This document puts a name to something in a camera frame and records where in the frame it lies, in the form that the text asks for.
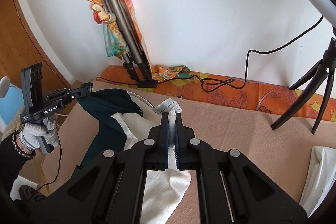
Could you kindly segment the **left forearm black sleeve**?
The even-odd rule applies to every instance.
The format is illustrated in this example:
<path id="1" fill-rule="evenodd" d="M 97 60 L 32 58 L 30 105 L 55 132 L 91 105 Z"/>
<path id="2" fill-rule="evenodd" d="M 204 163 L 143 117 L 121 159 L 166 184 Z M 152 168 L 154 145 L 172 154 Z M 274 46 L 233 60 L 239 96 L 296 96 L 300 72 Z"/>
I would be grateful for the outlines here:
<path id="1" fill-rule="evenodd" d="M 24 164 L 36 156 L 35 151 L 25 152 L 17 143 L 18 131 L 13 132 L 1 142 L 1 187 L 10 194 L 13 184 Z"/>

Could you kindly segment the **left gloved hand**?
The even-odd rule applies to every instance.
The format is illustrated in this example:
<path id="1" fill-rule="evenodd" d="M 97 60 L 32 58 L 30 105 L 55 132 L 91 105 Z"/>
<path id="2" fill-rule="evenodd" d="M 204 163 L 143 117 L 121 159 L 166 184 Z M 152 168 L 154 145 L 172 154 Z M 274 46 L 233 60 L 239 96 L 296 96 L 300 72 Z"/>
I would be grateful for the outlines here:
<path id="1" fill-rule="evenodd" d="M 23 147 L 29 151 L 40 148 L 38 137 L 44 137 L 47 144 L 57 147 L 59 145 L 57 121 L 58 115 L 54 114 L 48 117 L 46 125 L 26 123 L 18 135 Z"/>

